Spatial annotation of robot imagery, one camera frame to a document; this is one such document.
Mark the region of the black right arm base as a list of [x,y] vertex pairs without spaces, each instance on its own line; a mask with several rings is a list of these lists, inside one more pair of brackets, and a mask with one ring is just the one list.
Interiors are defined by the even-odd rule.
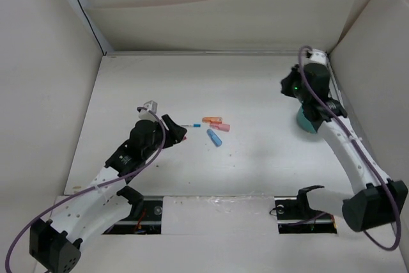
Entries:
[[276,217],[277,229],[281,235],[337,234],[332,215],[305,209],[296,197],[275,197],[269,214]]

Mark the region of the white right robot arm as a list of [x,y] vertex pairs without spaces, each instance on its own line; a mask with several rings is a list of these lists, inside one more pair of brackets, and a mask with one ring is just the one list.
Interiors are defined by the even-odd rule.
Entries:
[[354,133],[341,103],[329,95],[330,73],[325,65],[295,65],[281,81],[281,92],[300,101],[314,131],[324,139],[343,167],[352,194],[330,191],[321,185],[300,189],[297,214],[309,218],[317,211],[342,217],[355,232],[398,222],[408,195],[401,180],[392,180]]

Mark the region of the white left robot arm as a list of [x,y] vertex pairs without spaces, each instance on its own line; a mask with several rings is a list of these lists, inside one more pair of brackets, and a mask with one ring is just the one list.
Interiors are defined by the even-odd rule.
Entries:
[[139,120],[129,138],[106,160],[88,186],[65,199],[49,220],[37,219],[29,229],[29,253],[48,272],[71,272],[85,247],[122,219],[137,219],[144,197],[129,183],[164,148],[185,139],[187,129],[168,115]]

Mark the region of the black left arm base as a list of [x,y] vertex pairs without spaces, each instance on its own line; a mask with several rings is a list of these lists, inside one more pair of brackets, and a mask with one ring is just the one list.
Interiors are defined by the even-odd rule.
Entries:
[[160,235],[162,233],[163,197],[147,197],[139,209],[110,226],[104,235]]

